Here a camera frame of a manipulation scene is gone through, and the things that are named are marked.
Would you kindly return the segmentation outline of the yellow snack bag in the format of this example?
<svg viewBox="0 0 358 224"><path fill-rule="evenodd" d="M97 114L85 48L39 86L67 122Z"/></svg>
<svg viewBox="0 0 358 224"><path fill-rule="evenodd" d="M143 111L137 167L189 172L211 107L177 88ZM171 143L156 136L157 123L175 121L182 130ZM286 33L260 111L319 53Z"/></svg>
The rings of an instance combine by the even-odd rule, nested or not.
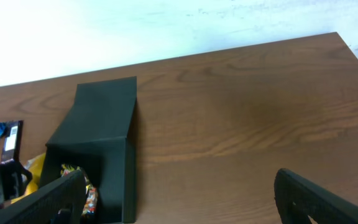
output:
<svg viewBox="0 0 358 224"><path fill-rule="evenodd" d="M40 176L42 173L45 156L46 153L43 153L27 161L24 167L32 174L32 180L27 185L24 195L11 200L11 203L16 203L20 199L34 193L39 189Z"/></svg>

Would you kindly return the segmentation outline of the Haribo gummy bag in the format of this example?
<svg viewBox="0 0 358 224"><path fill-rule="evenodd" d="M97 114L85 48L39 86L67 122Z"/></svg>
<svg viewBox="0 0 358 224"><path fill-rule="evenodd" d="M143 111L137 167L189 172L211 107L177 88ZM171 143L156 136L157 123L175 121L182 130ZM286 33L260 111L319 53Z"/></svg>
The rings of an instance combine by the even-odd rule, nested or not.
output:
<svg viewBox="0 0 358 224"><path fill-rule="evenodd" d="M85 182L86 182L86 202L85 202L82 214L81 214L80 223L94 223L95 219L96 219L98 190L91 183L85 170L79 166L74 166L74 165L70 165L70 164L62 164L60 174L62 177L64 177L75 170L82 171L84 178L85 178Z"/></svg>

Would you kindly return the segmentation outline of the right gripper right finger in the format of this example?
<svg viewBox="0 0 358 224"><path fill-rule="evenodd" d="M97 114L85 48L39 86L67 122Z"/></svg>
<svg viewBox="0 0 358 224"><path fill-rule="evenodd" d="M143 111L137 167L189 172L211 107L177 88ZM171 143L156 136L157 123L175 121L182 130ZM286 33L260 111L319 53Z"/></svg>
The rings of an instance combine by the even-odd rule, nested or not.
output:
<svg viewBox="0 0 358 224"><path fill-rule="evenodd" d="M289 169L279 169L274 181L275 204L283 224L358 224L358 206Z"/></svg>

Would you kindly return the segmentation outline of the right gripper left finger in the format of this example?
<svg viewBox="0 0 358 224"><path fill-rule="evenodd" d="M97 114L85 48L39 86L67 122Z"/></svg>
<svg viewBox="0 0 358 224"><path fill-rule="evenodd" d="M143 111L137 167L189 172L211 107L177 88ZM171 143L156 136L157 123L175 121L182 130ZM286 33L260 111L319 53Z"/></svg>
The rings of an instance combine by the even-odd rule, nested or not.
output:
<svg viewBox="0 0 358 224"><path fill-rule="evenodd" d="M50 223L62 209L68 211L60 223L79 223L85 202L85 177L76 170L0 210L0 223Z"/></svg>

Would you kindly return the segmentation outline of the black box with lid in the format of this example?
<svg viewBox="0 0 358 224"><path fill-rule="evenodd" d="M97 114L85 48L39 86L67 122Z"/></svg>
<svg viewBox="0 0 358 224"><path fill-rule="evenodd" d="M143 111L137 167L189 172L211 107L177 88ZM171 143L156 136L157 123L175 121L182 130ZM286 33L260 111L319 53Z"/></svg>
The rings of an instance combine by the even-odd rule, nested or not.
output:
<svg viewBox="0 0 358 224"><path fill-rule="evenodd" d="M135 144L129 137L136 77L79 84L73 106L47 141L41 186L76 165L98 190L98 223L134 223Z"/></svg>

